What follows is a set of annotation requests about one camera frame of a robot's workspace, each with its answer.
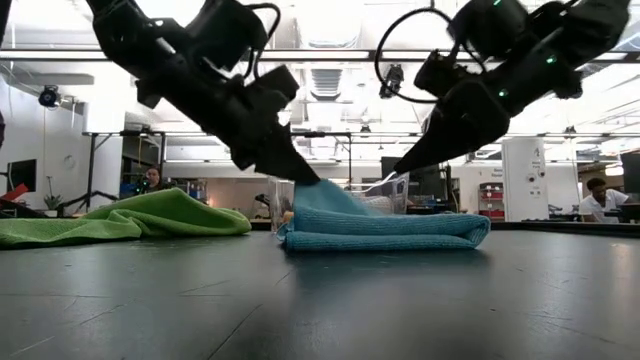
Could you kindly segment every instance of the blue towel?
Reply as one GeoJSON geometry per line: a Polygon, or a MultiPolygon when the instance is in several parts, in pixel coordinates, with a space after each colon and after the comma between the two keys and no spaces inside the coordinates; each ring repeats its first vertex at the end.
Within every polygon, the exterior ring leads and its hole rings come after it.
{"type": "Polygon", "coordinates": [[[473,249],[489,233],[479,215],[382,215],[328,180],[296,185],[288,251],[473,249]]]}

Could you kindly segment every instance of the red object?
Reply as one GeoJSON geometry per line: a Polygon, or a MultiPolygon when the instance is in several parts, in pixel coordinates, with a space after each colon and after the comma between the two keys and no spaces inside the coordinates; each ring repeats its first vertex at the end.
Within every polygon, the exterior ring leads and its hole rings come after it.
{"type": "Polygon", "coordinates": [[[478,214],[489,217],[489,218],[503,218],[504,210],[480,210],[478,214]]]}
{"type": "Polygon", "coordinates": [[[502,192],[492,192],[492,191],[487,191],[487,192],[482,192],[482,194],[480,195],[480,197],[483,200],[487,200],[487,199],[496,199],[496,200],[502,200],[502,192]]]}
{"type": "Polygon", "coordinates": [[[17,188],[13,189],[13,191],[9,191],[8,193],[0,196],[0,199],[14,201],[27,192],[29,192],[29,189],[24,184],[20,184],[17,188]]]}

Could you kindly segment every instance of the man in white shirt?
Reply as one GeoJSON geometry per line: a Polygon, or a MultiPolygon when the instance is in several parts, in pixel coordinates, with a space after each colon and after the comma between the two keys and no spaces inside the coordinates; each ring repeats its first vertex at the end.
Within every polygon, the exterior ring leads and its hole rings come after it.
{"type": "Polygon", "coordinates": [[[587,181],[587,189],[591,195],[580,202],[579,214],[584,222],[597,222],[604,224],[617,224],[618,218],[604,216],[607,211],[617,209],[620,205],[629,201],[629,196],[613,189],[606,189],[607,183],[600,178],[587,181]]]}

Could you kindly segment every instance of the desk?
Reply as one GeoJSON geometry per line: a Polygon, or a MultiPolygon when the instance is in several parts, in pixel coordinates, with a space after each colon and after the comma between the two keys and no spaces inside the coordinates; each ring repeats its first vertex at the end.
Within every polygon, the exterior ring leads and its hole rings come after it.
{"type": "Polygon", "coordinates": [[[638,240],[287,256],[254,232],[6,251],[0,272],[1,359],[640,358],[638,240]]]}

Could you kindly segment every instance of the green towel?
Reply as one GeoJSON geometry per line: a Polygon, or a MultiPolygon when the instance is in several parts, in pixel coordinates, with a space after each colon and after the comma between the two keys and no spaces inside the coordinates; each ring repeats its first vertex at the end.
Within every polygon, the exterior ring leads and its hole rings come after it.
{"type": "Polygon", "coordinates": [[[0,248],[84,245],[121,239],[239,235],[251,223],[237,211],[214,209],[180,189],[118,201],[82,218],[0,220],[0,248]]]}

